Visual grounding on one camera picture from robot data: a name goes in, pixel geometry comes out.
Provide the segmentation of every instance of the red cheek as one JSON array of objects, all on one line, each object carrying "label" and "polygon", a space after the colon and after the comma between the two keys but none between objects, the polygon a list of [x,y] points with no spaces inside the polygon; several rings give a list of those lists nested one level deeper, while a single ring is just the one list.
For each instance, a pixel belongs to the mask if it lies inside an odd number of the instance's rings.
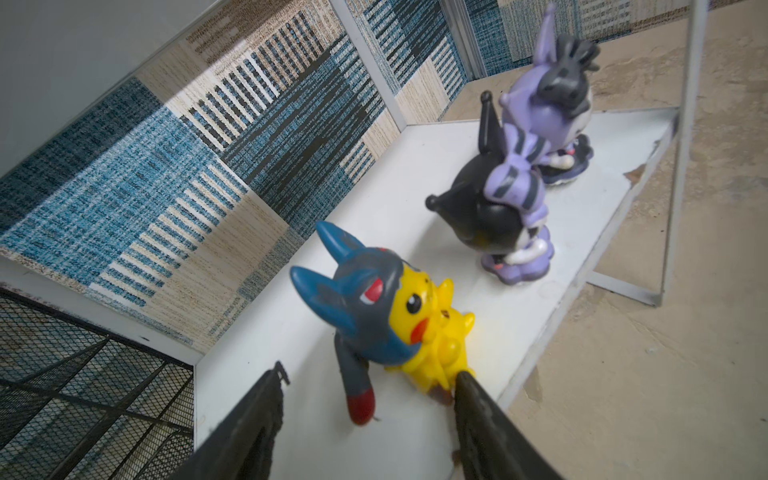
[{"label": "red cheek", "polygon": [[419,343],[422,341],[422,338],[424,337],[424,332],[427,331],[427,326],[429,325],[429,319],[424,319],[421,322],[419,322],[416,327],[411,331],[411,345],[414,343]]}]

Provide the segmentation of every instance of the red foot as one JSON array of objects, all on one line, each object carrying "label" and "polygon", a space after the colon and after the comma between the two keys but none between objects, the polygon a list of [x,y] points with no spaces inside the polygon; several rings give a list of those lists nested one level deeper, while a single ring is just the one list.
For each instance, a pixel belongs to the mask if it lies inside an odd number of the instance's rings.
[{"label": "red foot", "polygon": [[435,385],[427,392],[427,395],[437,403],[451,406],[453,405],[453,395],[450,391],[443,389],[440,385]]},{"label": "red foot", "polygon": [[346,397],[346,408],[349,410],[349,417],[355,422],[355,425],[365,425],[373,418],[376,410],[376,397],[373,395],[373,389],[368,389],[362,395]]}]

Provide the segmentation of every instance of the metal frame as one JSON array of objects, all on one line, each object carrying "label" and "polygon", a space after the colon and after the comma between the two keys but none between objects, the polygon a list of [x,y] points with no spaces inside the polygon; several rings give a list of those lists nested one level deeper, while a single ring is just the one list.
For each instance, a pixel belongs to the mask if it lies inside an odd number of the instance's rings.
[{"label": "metal frame", "polygon": [[357,49],[357,54],[360,56],[362,66],[368,71],[368,75],[370,75],[371,81],[379,91],[379,95],[381,95],[384,105],[389,109],[389,113],[392,115],[395,125],[397,125],[398,130],[402,132],[408,126],[406,117],[402,114],[402,110],[400,110],[400,106],[395,99],[395,94],[392,93],[389,85],[387,85],[384,74],[382,73],[381,68],[379,68],[379,64],[376,63],[376,59],[373,57],[373,53],[370,51],[366,40],[362,36],[360,28],[357,26],[357,23],[355,23],[355,17],[349,10],[349,5],[346,0],[330,0],[330,2],[333,11],[335,11],[336,16],[339,17],[341,26],[346,31],[347,36],[349,36],[349,41],[351,41],[352,45]]},{"label": "metal frame", "polygon": [[38,299],[49,307],[69,313],[70,317],[81,319],[81,323],[85,321],[104,332],[129,339],[137,348],[151,349],[188,365],[194,365],[203,358],[202,352],[186,343],[3,256],[0,256],[0,289]]},{"label": "metal frame", "polygon": [[[150,426],[147,429],[147,431],[141,436],[141,438],[135,443],[132,450],[123,458],[122,462],[112,472],[113,476],[115,476],[121,470],[123,465],[128,461],[128,459],[131,458],[133,453],[137,450],[137,447],[143,444],[144,439],[147,437],[148,433],[152,431],[152,429],[157,425],[162,425],[164,427],[173,429],[174,435],[182,435],[182,436],[188,437],[190,439],[190,444],[192,443],[191,439],[194,436],[194,432],[191,427],[180,425],[179,423],[176,423],[175,420],[169,421],[162,418],[165,412],[172,405],[175,404],[180,394],[187,388],[189,383],[192,381],[192,378],[193,378],[192,366],[184,362],[181,362],[177,359],[171,358],[167,355],[164,355],[162,353],[159,353],[157,351],[154,351],[144,345],[141,345],[140,343],[136,343],[129,339],[116,336],[105,329],[91,325],[90,323],[86,323],[81,319],[78,319],[66,313],[60,312],[53,307],[38,303],[32,299],[29,299],[25,296],[19,295],[12,291],[0,288],[0,297],[11,300],[12,302],[22,305],[25,308],[29,308],[30,310],[34,310],[36,312],[45,314],[46,316],[50,316],[64,323],[69,323],[71,325],[78,327],[79,329],[82,329],[91,333],[95,333],[98,336],[102,337],[96,343],[92,343],[91,345],[88,345],[85,348],[81,348],[77,352],[72,353],[71,355],[67,356],[64,359],[60,359],[57,362],[53,362],[50,365],[46,365],[40,368],[39,370],[37,370],[36,372],[33,372],[32,374],[25,376],[24,378],[21,378],[19,380],[10,380],[6,378],[0,378],[0,389],[3,390],[3,395],[1,396],[2,397],[1,400],[5,401],[5,408],[11,409],[11,410],[16,409],[18,412],[22,412],[22,415],[23,415],[23,424],[20,424],[18,426],[10,425],[9,429],[3,432],[3,439],[0,439],[0,449],[4,448],[7,445],[7,443],[11,441],[11,439],[16,437],[16,435],[18,435],[23,430],[23,428],[26,427],[26,425],[29,422],[32,422],[33,419],[37,416],[37,414],[46,405],[48,405],[49,402],[53,399],[64,401],[69,405],[76,405],[80,407],[87,407],[92,410],[99,410],[101,411],[100,413],[101,417],[95,424],[93,424],[92,427],[90,427],[87,433],[85,433],[80,437],[79,442],[76,445],[73,445],[71,447],[71,449],[69,450],[66,456],[63,456],[63,458],[56,460],[56,462],[58,463],[55,465],[55,467],[51,465],[53,469],[50,472],[48,472],[46,476],[46,478],[48,478],[49,480],[67,478],[70,472],[72,471],[72,469],[75,468],[80,463],[80,461],[83,458],[85,458],[85,456],[98,444],[102,436],[112,427],[112,425],[117,420],[119,420],[120,417],[131,417],[135,419],[140,419],[150,423]],[[146,353],[154,357],[155,359],[160,360],[159,362],[160,365],[154,367],[151,373],[146,375],[138,385],[136,385],[130,392],[127,392],[126,394],[124,394],[113,405],[112,404],[108,405],[105,402],[102,402],[101,400],[93,401],[79,394],[68,395],[68,394],[62,393],[61,392],[62,389],[66,385],[69,385],[70,381],[77,374],[79,374],[79,372],[81,372],[83,368],[89,365],[90,361],[100,351],[102,351],[102,349],[108,343],[120,343],[122,345],[130,347],[133,350]],[[56,380],[55,384],[47,385],[45,383],[40,384],[40,382],[35,383],[36,379],[45,378],[45,376],[49,374],[51,371],[54,371],[59,367],[67,366],[67,365],[73,365],[73,366],[76,366],[77,368],[72,369],[71,371],[68,371],[66,376],[62,376],[60,379]],[[163,372],[164,369],[166,369],[170,365],[174,365],[174,366],[181,367],[182,369],[186,369],[187,371],[189,371],[189,377],[187,378],[186,382],[174,392],[172,398],[170,398],[170,400],[167,401],[160,415],[153,417],[153,416],[145,415],[143,413],[129,410],[129,407],[133,404],[134,400],[136,400],[139,397],[139,395],[141,395],[142,392],[144,392],[147,389],[147,387],[150,384],[152,384],[152,382],[157,378],[157,376],[160,375],[161,372]],[[17,397],[22,396],[20,399],[18,399],[17,403],[19,405],[22,405],[22,406],[32,405],[32,407],[26,410],[19,409],[17,407],[17,404],[13,403],[14,401],[13,396],[17,396]]]},{"label": "metal frame", "polygon": [[685,170],[690,158],[690,142],[693,139],[696,96],[699,90],[699,70],[704,50],[704,34],[707,29],[707,0],[691,0],[688,18],[688,37],[683,79],[683,98],[680,105],[679,135],[675,154],[670,213],[667,220],[667,238],[664,242],[664,271],[661,277],[661,291],[651,292],[632,283],[612,276],[592,272],[587,282],[613,293],[626,296],[650,306],[662,306],[672,283],[674,254],[677,249],[677,230],[680,226],[680,211],[683,208],[685,191]]},{"label": "metal frame", "polygon": [[464,0],[440,0],[442,14],[453,35],[458,50],[458,56],[464,64],[469,80],[487,77],[485,63],[482,60],[480,45],[478,45],[475,30],[469,19],[467,4]]}]

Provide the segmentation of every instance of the pikachu figure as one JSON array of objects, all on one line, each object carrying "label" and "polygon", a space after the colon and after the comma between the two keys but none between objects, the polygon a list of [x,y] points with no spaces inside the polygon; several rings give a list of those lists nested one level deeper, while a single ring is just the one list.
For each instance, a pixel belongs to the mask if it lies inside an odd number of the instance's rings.
[{"label": "pikachu figure", "polygon": [[365,425],[376,410],[369,361],[402,370],[419,391],[450,405],[458,373],[473,373],[465,337],[475,324],[474,314],[451,307],[453,282],[436,286],[396,253],[366,247],[332,223],[319,222],[317,233],[339,264],[333,278],[300,266],[290,277],[310,309],[336,327],[352,421]]}]

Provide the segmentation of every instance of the white wall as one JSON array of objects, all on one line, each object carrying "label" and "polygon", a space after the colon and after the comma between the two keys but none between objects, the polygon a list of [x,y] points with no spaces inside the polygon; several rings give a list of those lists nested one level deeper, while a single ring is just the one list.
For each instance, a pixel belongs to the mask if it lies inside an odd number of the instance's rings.
[{"label": "white wall", "polygon": [[217,0],[2,0],[0,177]]}]

